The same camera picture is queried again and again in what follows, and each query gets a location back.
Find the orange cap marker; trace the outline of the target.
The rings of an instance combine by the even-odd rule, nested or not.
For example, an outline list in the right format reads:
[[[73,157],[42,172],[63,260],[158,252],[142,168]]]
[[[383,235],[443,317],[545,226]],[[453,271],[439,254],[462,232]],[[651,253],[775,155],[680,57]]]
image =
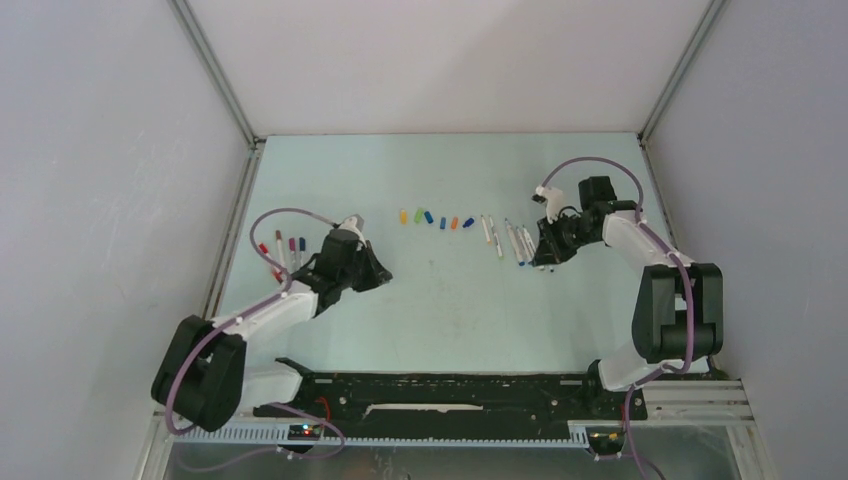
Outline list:
[[[533,241],[533,239],[532,239],[532,237],[529,233],[529,230],[526,227],[522,227],[522,232],[523,232],[523,236],[525,238],[525,242],[526,242],[528,249],[529,249],[529,255],[530,255],[531,258],[533,258],[535,256],[535,252],[536,252],[535,243],[534,243],[534,241]]]

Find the large blue marker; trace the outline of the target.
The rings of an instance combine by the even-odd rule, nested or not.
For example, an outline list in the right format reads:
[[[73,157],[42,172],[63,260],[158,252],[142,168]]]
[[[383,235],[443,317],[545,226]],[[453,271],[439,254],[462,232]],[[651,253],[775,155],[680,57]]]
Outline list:
[[[524,252],[523,252],[521,244],[518,240],[518,237],[516,236],[516,231],[515,231],[513,225],[509,222],[508,219],[504,219],[504,223],[505,223],[507,235],[508,235],[511,247],[513,249],[513,252],[515,254],[517,263],[518,263],[519,266],[525,266],[526,261],[525,261],[525,258],[524,258]]]

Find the light green pen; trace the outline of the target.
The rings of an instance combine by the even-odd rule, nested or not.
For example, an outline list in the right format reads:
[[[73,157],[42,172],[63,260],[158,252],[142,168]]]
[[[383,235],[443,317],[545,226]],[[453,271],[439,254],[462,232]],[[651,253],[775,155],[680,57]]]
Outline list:
[[[500,260],[502,260],[504,258],[503,248],[502,248],[501,241],[500,241],[497,229],[496,229],[494,219],[492,218],[491,215],[488,216],[488,222],[489,222],[489,228],[490,228],[490,233],[491,233],[491,237],[492,237],[492,242],[495,246],[497,256]]]

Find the yellow pen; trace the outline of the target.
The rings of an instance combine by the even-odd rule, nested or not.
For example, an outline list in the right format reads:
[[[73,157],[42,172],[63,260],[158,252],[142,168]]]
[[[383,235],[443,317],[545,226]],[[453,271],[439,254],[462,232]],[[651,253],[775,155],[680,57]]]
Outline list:
[[[490,228],[489,228],[489,225],[488,225],[486,215],[483,215],[483,214],[480,215],[480,223],[482,225],[482,231],[484,232],[486,243],[488,245],[491,245],[492,244],[492,237],[491,237],[491,231],[490,231]]]

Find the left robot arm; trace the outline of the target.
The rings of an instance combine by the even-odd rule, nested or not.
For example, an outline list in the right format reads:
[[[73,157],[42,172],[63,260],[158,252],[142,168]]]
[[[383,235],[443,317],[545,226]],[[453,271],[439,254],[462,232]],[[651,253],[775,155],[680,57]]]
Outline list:
[[[292,416],[304,416],[315,406],[315,388],[281,362],[249,366],[249,354],[321,315],[345,290],[366,292],[392,278],[358,230],[335,228],[321,250],[293,274],[289,288],[228,318],[183,319],[154,377],[151,397],[190,427],[208,432],[241,410],[273,402]]]

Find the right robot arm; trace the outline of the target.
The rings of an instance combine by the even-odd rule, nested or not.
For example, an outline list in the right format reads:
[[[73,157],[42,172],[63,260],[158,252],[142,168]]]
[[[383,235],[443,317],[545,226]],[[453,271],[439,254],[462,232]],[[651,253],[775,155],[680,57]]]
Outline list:
[[[630,341],[596,363],[599,380],[581,392],[585,411],[606,418],[620,407],[621,391],[664,373],[684,374],[721,351],[724,282],[717,265],[696,262],[660,238],[639,202],[618,199],[609,177],[589,177],[578,187],[579,208],[567,205],[559,189],[536,188],[533,199],[545,215],[532,263],[559,265],[602,243],[640,276]]]

